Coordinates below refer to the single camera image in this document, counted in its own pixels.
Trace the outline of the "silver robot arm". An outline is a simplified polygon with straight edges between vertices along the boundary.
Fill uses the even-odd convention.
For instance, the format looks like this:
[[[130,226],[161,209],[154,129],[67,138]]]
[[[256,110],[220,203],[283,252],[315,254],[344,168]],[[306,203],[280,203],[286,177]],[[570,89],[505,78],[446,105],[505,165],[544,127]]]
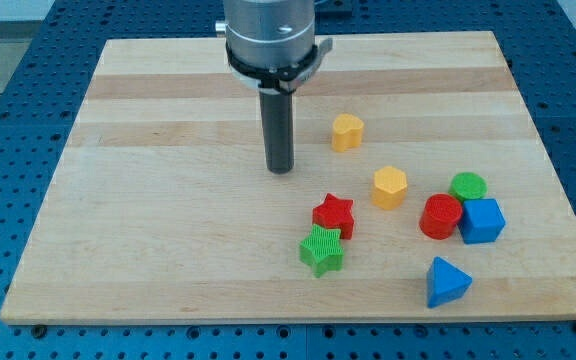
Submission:
[[[309,0],[224,0],[223,33],[235,78],[266,95],[291,95],[308,82],[333,48],[315,39]]]

